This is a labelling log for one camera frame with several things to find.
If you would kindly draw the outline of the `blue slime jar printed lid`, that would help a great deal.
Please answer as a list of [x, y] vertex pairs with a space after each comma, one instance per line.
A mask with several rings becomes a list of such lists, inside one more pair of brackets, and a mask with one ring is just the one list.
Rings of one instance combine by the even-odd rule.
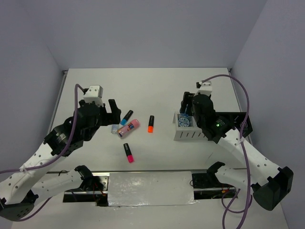
[[179, 127], [189, 127], [191, 120], [188, 116], [184, 116], [182, 114], [178, 115], [178, 126]]

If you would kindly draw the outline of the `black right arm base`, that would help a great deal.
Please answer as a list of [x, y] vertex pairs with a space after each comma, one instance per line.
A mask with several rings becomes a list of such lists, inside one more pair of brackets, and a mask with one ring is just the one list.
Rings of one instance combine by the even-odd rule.
[[213, 181], [206, 173], [192, 173], [192, 179], [189, 182], [194, 189], [205, 191], [227, 191], [236, 190], [234, 186]]

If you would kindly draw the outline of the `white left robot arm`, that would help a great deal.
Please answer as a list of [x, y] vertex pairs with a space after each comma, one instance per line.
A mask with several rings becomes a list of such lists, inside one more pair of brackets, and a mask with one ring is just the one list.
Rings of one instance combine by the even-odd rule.
[[29, 213], [40, 202], [47, 203], [53, 196], [70, 189], [88, 190], [103, 188], [100, 179], [85, 166], [80, 165], [56, 178], [41, 179], [57, 163], [90, 141], [101, 126], [118, 124], [121, 110], [110, 99], [111, 112], [104, 103], [75, 102], [73, 116], [53, 128], [34, 155], [19, 169], [0, 183], [0, 216], [9, 221], [26, 221]]

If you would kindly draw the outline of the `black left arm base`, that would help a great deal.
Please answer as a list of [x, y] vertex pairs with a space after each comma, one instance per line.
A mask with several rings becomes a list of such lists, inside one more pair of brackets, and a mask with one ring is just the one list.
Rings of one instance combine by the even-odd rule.
[[99, 178], [99, 183], [92, 184], [89, 187], [75, 188], [67, 190], [63, 195], [63, 203], [93, 203], [95, 206], [107, 207], [109, 173], [94, 173]]

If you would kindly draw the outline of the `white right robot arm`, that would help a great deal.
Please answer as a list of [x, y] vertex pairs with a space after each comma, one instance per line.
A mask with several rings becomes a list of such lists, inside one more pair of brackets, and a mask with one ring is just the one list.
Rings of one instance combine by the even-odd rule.
[[181, 108], [192, 116], [209, 141], [231, 153], [248, 168], [246, 188], [265, 210], [272, 211], [291, 191], [294, 173], [264, 157], [248, 141], [230, 119], [214, 110], [210, 96], [185, 92]]

